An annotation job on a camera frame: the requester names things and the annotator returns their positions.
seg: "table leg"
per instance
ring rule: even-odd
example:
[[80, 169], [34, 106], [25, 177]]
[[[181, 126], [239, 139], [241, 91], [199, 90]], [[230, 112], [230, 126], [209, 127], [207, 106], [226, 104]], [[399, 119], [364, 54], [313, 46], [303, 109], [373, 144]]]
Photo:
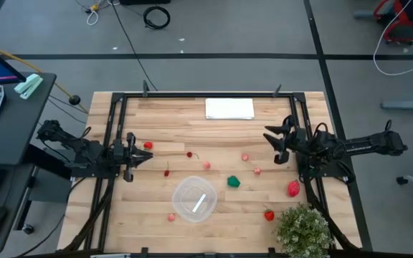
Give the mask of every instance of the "table leg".
[[61, 160], [51, 156], [32, 144], [28, 145], [24, 162], [33, 163], [34, 165], [66, 180], [71, 178], [71, 169], [67, 168]]

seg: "white cable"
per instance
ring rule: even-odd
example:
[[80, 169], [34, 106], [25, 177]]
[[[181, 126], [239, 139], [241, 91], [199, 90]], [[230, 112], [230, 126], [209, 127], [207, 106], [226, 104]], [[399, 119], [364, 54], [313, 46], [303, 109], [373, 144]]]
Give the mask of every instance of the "white cable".
[[[98, 13], [96, 11], [93, 11], [92, 9], [90, 11], [91, 12], [89, 14], [89, 17], [87, 18], [87, 24], [92, 26], [92, 25], [95, 25], [98, 22], [99, 16], [98, 16]], [[93, 14], [97, 16], [97, 19], [94, 22], [90, 23], [90, 18], [93, 16]]]
[[120, 2], [119, 1], [116, 1], [116, 0], [108, 0], [108, 4], [112, 4], [113, 6], [116, 6], [116, 5], [119, 5], [120, 4]]
[[380, 39], [379, 39], [379, 43], [377, 43], [377, 47], [376, 47], [376, 51], [374, 51], [374, 54], [372, 55], [372, 59], [374, 60], [374, 64], [376, 65], [376, 68], [379, 72], [381, 72], [384, 75], [388, 75], [388, 76], [397, 76], [397, 75], [405, 75], [406, 73], [409, 72], [413, 72], [413, 69], [404, 71], [404, 72], [398, 72], [398, 73], [388, 73], [388, 72], [384, 72], [380, 69], [379, 65], [377, 64], [376, 61], [376, 54], [377, 51], [379, 51], [379, 47], [380, 47], [380, 43], [381, 43], [381, 39], [384, 37], [385, 32], [387, 31], [387, 29], [393, 24], [393, 22], [399, 17], [399, 15], [406, 9], [406, 7], [410, 4], [410, 2], [412, 2], [412, 0], [409, 0], [407, 2], [407, 4], [404, 6], [404, 8], [392, 19], [392, 21], [388, 24], [388, 26], [385, 27], [384, 32], [381, 34]]

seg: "desk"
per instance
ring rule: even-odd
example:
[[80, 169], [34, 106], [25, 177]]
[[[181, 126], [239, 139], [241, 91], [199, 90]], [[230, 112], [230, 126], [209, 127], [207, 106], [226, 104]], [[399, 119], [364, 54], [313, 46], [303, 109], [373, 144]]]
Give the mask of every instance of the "desk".
[[[332, 131], [324, 94], [306, 92], [305, 96], [312, 128], [324, 122]], [[87, 136], [90, 140], [103, 141], [111, 97], [111, 92], [93, 96], [87, 120], [87, 126], [92, 127]], [[116, 180], [105, 252], [139, 253], [142, 247], [148, 247], [150, 253], [265, 253], [268, 247], [280, 249], [271, 233], [275, 221], [266, 221], [264, 210], [267, 207], [278, 214], [305, 203], [306, 198], [303, 188], [295, 198], [287, 195], [286, 186], [298, 178], [295, 157], [291, 154], [288, 163], [274, 164], [274, 153], [262, 133], [264, 125], [281, 125], [290, 114], [290, 103], [281, 98], [254, 98], [253, 102], [254, 120], [206, 120], [204, 98], [129, 99], [123, 135], [133, 132], [139, 148], [152, 141], [154, 158], [134, 170], [134, 182], [126, 183], [122, 176]], [[111, 140], [120, 113], [117, 105]], [[188, 151], [197, 153], [199, 159], [187, 158]], [[250, 156], [248, 162], [242, 161], [242, 153]], [[205, 161], [212, 165], [208, 171], [202, 167]], [[167, 162], [171, 172], [165, 178]], [[258, 177], [253, 173], [255, 167], [262, 169]], [[180, 216], [168, 222], [168, 214], [175, 213], [171, 204], [174, 189], [193, 175], [209, 180], [217, 190], [214, 213], [199, 224], [190, 224]], [[242, 182], [238, 189], [227, 187], [231, 175]], [[361, 246], [347, 187], [334, 178], [323, 182], [332, 218]], [[72, 192], [59, 249], [70, 243], [87, 220], [94, 185], [95, 179], [88, 178]], [[95, 230], [93, 243], [97, 236]]]
[[3, 169], [0, 206], [5, 206], [8, 214], [0, 231], [0, 252], [11, 231], [34, 164], [48, 171], [59, 171], [57, 175], [69, 179], [61, 161], [29, 144], [57, 77], [48, 73], [39, 75], [44, 81], [28, 100], [21, 99], [14, 91], [16, 85], [4, 85], [6, 102], [0, 111], [0, 169]]

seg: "red chair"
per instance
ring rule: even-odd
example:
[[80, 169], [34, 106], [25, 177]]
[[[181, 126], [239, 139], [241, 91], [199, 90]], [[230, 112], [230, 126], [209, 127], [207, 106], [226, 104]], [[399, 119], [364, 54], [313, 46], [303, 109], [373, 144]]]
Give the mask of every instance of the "red chair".
[[[392, 8], [384, 14], [379, 14], [380, 9], [389, 0], [382, 0], [374, 11], [374, 18], [385, 25], [406, 6], [410, 0], [395, 0]], [[393, 21], [388, 29], [385, 31], [384, 39], [386, 43], [400, 42], [413, 44], [413, 1], [406, 7], [406, 9]]]

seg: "red object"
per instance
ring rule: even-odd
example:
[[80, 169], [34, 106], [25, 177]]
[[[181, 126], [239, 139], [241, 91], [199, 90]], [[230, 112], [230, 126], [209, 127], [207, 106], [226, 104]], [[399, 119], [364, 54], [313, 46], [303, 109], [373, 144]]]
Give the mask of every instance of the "red object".
[[172, 222], [175, 220], [175, 214], [169, 214], [168, 215], [168, 221]]
[[147, 150], [150, 150], [150, 149], [152, 149], [153, 144], [152, 144], [152, 142], [145, 142], [145, 143], [143, 144], [143, 147], [144, 147], [145, 149], [147, 149]]
[[264, 217], [265, 219], [267, 219], [267, 221], [272, 221], [275, 218], [275, 212], [273, 212], [272, 210], [267, 210], [264, 213]]
[[261, 169], [260, 168], [255, 168], [255, 175], [258, 176], [261, 174]]
[[[374, 18], [377, 19], [377, 21], [379, 21], [380, 19], [384, 17], [385, 14], [379, 14], [379, 12], [381, 11], [385, 3], [388, 1], [389, 0], [382, 0], [380, 4], [376, 7], [376, 9], [374, 10]], [[401, 12], [402, 9], [405, 7], [405, 4], [406, 4], [405, 1], [401, 1], [401, 0], [394, 1], [393, 9], [394, 9], [395, 14], [398, 14], [399, 12]], [[390, 24], [388, 29], [384, 32], [384, 39], [387, 42], [403, 42], [403, 43], [413, 44], [413, 37], [410, 37], [410, 38], [393, 37], [391, 35], [393, 30], [396, 29], [397, 27], [413, 27], [413, 2], [407, 5], [406, 9], [403, 12], [401, 12], [401, 14], [397, 17], [397, 19], [392, 24]]]
[[293, 181], [288, 185], [288, 194], [291, 197], [297, 196], [300, 190], [299, 182]]

